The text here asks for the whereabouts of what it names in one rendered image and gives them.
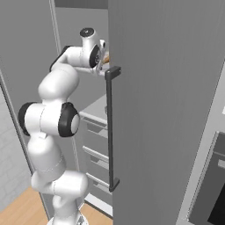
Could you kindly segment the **black oven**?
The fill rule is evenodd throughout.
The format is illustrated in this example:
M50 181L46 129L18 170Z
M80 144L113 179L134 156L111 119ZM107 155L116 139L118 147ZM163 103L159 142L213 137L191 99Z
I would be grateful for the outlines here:
M225 225L225 133L215 135L189 222L193 225Z

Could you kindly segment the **white freezer rack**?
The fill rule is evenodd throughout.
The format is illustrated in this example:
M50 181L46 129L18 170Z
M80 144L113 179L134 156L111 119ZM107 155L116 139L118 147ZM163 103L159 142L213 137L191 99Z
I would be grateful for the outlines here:
M106 72L106 70L104 69L97 69L97 68L88 69L88 68L71 67L70 70L74 70L76 72L88 73L93 76L104 76Z

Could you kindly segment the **grey freezer drawer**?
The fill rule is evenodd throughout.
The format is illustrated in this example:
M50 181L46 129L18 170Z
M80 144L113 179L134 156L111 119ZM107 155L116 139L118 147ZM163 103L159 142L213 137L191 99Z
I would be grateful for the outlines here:
M109 182L109 163L108 157L95 150L83 146L85 171L95 178L104 182Z
M107 124L86 112L81 115L81 136L83 145L100 154L108 155L108 131Z
M89 179L89 183L90 183L90 191L93 190L94 187L98 188L99 190L103 191L103 192L106 192L108 194L112 194L110 191L109 191L109 185L99 179L99 178L96 178L95 176L91 175L90 173L86 173L86 176L88 177Z

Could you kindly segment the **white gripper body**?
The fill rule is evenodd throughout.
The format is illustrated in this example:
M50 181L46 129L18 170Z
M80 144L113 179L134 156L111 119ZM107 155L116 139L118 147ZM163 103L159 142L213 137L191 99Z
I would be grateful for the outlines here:
M99 74L100 71L102 70L102 66L104 64L104 59L105 59L105 41L100 40L100 45L99 45L99 57L98 57L98 64L94 68L94 71L96 74Z

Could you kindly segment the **grey oven cabinet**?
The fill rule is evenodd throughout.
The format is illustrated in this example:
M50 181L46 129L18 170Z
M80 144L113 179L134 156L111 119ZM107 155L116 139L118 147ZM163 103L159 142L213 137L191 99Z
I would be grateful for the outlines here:
M192 205L209 156L215 135L225 133L225 60L221 66L209 72L210 77L203 89L203 105L197 110L197 119L191 130L188 148L188 170L183 199L175 225L193 225L189 222Z

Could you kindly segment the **grey open side door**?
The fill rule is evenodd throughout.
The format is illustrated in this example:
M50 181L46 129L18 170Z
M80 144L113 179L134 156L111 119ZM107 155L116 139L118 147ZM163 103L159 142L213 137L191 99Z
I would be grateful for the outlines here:
M56 56L49 0L0 0L0 213L31 185L18 111L40 100L38 86Z

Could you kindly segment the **grey freezer door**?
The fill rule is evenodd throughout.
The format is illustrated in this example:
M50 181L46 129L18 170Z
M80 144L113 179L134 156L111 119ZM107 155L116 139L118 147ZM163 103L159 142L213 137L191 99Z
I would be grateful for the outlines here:
M209 72L225 60L225 0L109 0L113 225L175 225Z

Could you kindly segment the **grey freezer cabinet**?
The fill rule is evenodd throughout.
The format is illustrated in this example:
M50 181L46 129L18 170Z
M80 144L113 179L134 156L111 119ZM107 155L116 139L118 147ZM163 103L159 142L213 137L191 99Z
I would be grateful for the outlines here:
M93 28L97 36L108 41L108 11L106 9L85 8L55 8L57 34L62 47L82 45L80 31L84 28ZM102 69L109 69L106 63ZM93 76L88 73L78 72L80 84L70 99L80 112L88 113L97 117L107 124L105 78ZM78 133L73 138L77 168L84 174L85 159L83 152L83 138L79 127ZM90 191L90 183L83 196L83 201L108 217L113 216L113 194L108 194L94 187Z

